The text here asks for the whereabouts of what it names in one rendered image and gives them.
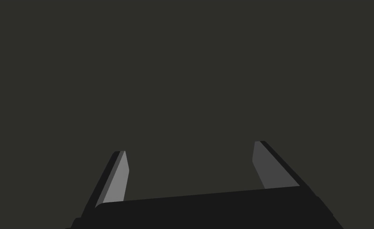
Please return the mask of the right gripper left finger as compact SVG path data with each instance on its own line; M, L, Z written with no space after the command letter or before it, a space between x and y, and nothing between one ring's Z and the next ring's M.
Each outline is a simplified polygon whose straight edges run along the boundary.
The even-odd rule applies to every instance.
M124 201L129 172L126 151L114 152L105 166L84 212L90 213L103 203Z

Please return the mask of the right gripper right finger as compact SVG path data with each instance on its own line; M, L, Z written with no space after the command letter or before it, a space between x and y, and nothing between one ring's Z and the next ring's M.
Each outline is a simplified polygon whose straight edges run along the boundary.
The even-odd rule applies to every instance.
M252 163L265 190L312 193L310 187L266 141L254 143Z

